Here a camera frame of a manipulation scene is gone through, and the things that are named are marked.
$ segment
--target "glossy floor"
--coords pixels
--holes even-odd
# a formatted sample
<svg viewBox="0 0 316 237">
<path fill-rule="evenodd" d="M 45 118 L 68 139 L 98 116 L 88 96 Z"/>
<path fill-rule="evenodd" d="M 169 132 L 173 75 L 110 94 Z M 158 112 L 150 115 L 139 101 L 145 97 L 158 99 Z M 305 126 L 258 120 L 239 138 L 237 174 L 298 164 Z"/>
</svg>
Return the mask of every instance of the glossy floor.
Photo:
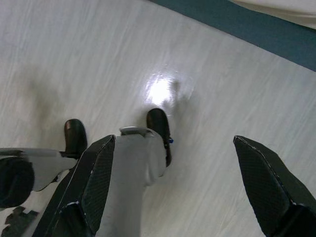
<svg viewBox="0 0 316 237">
<path fill-rule="evenodd" d="M 235 134 L 316 195 L 316 73 L 149 1 L 1 1 L 0 84 L 1 147 L 62 150 L 67 119 L 91 143 L 165 109 L 174 159 L 144 193 L 143 237 L 263 236 Z"/>
</svg>

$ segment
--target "black shoe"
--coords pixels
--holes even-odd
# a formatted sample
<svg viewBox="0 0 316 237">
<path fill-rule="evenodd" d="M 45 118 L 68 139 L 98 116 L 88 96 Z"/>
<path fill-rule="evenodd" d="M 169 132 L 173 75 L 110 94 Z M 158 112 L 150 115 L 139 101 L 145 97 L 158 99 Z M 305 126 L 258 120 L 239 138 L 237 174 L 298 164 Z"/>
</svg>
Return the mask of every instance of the black shoe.
<svg viewBox="0 0 316 237">
<path fill-rule="evenodd" d="M 87 149 L 87 136 L 82 122 L 78 119 L 70 119 L 64 127 L 67 157 L 79 159 Z"/>
<path fill-rule="evenodd" d="M 147 113 L 147 127 L 158 133 L 163 140 L 166 149 L 166 166 L 171 163 L 170 130 L 165 112 L 161 109 L 152 109 Z"/>
</svg>

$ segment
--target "white floor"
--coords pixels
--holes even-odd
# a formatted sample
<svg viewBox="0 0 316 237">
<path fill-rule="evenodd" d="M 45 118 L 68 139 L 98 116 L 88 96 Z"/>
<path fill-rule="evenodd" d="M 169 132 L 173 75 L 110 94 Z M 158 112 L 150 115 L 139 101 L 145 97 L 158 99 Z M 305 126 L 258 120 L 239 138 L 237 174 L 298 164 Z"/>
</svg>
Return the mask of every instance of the white floor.
<svg viewBox="0 0 316 237">
<path fill-rule="evenodd" d="M 315 72 L 146 0 L 0 3 L 1 147 L 63 150 L 67 119 L 91 143 L 167 112 L 173 163 L 144 194 L 142 237 L 263 236 L 235 134 L 316 195 L 315 91 Z"/>
</svg>

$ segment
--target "tiled floor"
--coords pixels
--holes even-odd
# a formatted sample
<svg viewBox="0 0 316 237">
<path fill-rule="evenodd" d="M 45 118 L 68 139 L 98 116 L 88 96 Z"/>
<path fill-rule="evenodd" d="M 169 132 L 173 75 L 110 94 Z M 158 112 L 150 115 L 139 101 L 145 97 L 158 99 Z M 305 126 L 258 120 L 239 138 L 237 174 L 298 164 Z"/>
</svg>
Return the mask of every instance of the tiled floor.
<svg viewBox="0 0 316 237">
<path fill-rule="evenodd" d="M 62 150 L 69 118 L 91 143 L 167 112 L 174 160 L 145 191 L 142 237 L 263 236 L 235 134 L 316 195 L 315 91 L 315 72 L 146 0 L 0 3 L 1 147 Z"/>
</svg>

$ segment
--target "foot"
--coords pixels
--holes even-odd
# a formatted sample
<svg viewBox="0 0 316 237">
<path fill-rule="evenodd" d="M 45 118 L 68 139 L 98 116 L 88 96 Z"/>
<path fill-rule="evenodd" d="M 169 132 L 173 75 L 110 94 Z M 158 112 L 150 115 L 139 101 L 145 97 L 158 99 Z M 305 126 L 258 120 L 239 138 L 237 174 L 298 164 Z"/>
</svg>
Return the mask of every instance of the foot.
<svg viewBox="0 0 316 237">
<path fill-rule="evenodd" d="M 147 127 L 158 133 L 166 149 L 166 166 L 171 163 L 170 130 L 165 112 L 161 109 L 152 109 L 147 113 Z"/>
<path fill-rule="evenodd" d="M 64 127 L 67 157 L 79 159 L 87 149 L 87 136 L 82 122 L 78 119 L 70 119 Z"/>
</svg>

